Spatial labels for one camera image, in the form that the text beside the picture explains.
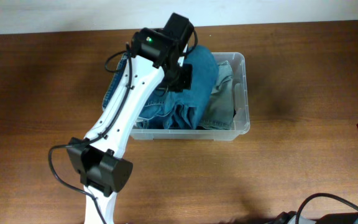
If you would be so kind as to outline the clear plastic storage bin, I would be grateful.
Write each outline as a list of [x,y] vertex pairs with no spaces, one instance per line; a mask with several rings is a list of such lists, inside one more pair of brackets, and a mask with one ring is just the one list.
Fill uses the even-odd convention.
[[195,139],[232,141],[250,129],[249,103],[247,97],[246,61],[239,52],[214,52],[217,62],[228,61],[234,73],[232,97],[236,114],[230,130],[192,129],[133,129],[130,136],[135,140]]

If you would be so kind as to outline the dark blue jeans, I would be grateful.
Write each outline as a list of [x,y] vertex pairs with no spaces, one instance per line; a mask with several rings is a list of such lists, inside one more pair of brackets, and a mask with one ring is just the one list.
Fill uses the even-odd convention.
[[191,88],[182,92],[155,90],[135,122],[138,129],[196,129],[218,78],[218,65],[202,45],[185,59],[192,66]]

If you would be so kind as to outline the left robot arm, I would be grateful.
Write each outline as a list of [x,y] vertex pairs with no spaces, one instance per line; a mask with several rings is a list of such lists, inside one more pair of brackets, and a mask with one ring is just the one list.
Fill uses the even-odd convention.
[[85,223],[113,223],[117,193],[133,164],[123,158],[132,127],[155,90],[190,89],[188,41],[196,35],[188,18],[173,13],[164,28],[143,28],[127,45],[127,62],[107,107],[83,139],[66,146],[87,196]]

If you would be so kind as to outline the light blue jeans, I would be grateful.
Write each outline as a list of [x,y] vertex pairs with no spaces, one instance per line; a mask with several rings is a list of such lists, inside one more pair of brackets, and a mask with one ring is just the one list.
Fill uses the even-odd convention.
[[198,124],[201,129],[230,130],[234,117],[232,82],[234,72],[225,60],[218,63],[218,77],[209,97],[204,115]]

